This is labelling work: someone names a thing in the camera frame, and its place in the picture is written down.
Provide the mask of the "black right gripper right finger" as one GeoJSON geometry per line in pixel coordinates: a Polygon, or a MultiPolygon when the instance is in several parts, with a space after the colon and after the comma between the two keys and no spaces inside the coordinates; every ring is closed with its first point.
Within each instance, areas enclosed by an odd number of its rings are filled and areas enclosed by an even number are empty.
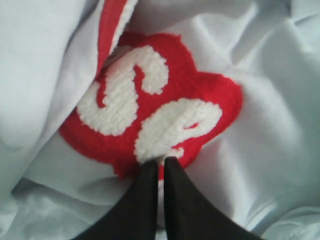
{"type": "Polygon", "coordinates": [[[164,162],[164,216],[169,240],[260,240],[213,206],[176,157],[164,162]]]}

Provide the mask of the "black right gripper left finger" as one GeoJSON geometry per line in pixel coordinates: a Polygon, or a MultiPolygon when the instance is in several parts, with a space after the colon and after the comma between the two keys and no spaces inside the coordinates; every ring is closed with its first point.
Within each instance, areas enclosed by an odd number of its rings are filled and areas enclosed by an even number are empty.
{"type": "Polygon", "coordinates": [[[78,240],[154,240],[158,211],[158,163],[141,166],[132,185],[116,205],[78,240]]]}

